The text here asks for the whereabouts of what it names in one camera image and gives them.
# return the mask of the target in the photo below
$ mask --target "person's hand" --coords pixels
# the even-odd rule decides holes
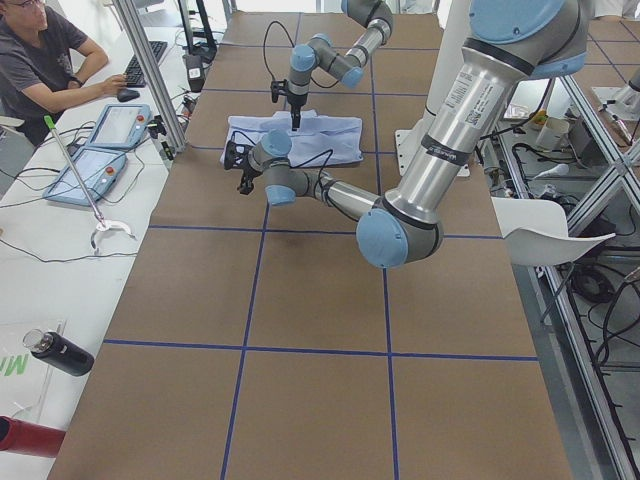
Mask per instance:
[[[127,87],[127,78],[124,75],[113,75],[101,83],[102,93],[116,95],[118,90]]]

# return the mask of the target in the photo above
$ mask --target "white desk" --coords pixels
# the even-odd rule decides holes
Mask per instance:
[[[187,87],[182,50],[174,41],[176,31],[175,28],[147,29],[150,40],[169,43],[160,70],[171,96]],[[121,35],[110,52],[109,65],[96,74],[91,82],[123,72],[132,54],[126,35]],[[131,103],[147,103],[157,113],[149,89],[141,89],[140,93],[140,98]],[[105,98],[66,111],[57,124],[58,130],[68,130],[88,120],[96,120],[103,107],[110,103],[118,102],[115,98]],[[138,251],[149,224],[149,216],[167,178],[166,167],[151,141],[143,144],[137,153],[146,167],[135,187],[116,205],[100,202],[107,219],[128,223],[137,238],[133,240],[121,231],[99,234],[97,238],[101,255]],[[64,165],[58,145],[51,142],[35,153],[27,168],[60,169]],[[133,153],[129,153],[127,167],[107,196],[111,199],[120,198],[140,168],[139,161]],[[44,187],[54,177],[45,177],[41,172],[36,172],[21,178],[34,187]],[[39,198],[40,195],[40,192],[33,192],[16,181],[0,201],[0,206]],[[0,228],[4,229],[2,239],[46,259],[91,255],[93,251],[89,239],[95,225],[96,220],[89,208],[44,200],[0,209]],[[126,257],[44,264],[0,244],[0,324],[64,320],[64,335],[95,355],[133,261],[133,257]],[[76,378],[53,369],[39,423],[66,430],[86,379],[87,376]],[[44,479],[52,464],[53,459],[0,452],[0,476],[3,480]]]

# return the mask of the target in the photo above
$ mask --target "gray shirt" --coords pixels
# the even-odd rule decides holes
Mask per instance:
[[[22,91],[38,83],[44,83],[53,92],[66,90],[73,75],[69,49],[77,49],[87,40],[87,35],[66,18],[50,7],[45,10],[48,27],[40,32],[42,48],[22,41],[4,19],[0,20],[0,97],[6,115],[27,123],[41,124],[42,117],[49,112]],[[30,137],[28,125],[23,131]]]

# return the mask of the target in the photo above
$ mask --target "black mouse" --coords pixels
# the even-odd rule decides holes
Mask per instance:
[[[130,88],[123,88],[118,90],[118,95],[116,96],[116,98],[119,102],[128,102],[129,100],[133,100],[134,98],[138,98],[139,96],[139,91],[131,90]]]

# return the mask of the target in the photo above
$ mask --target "folded towel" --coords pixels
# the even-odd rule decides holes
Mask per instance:
[[[291,130],[289,112],[276,112],[272,117],[231,116],[227,141],[234,132],[238,132],[234,138],[236,143],[249,143],[244,135],[258,143],[271,130],[284,130],[291,138],[289,160],[292,167],[301,164],[305,167],[322,166],[327,158],[326,155],[311,162],[309,160],[328,149],[332,149],[333,154],[327,165],[362,161],[360,151],[362,120],[354,117],[318,115],[315,110],[302,112],[300,128],[295,132]]]

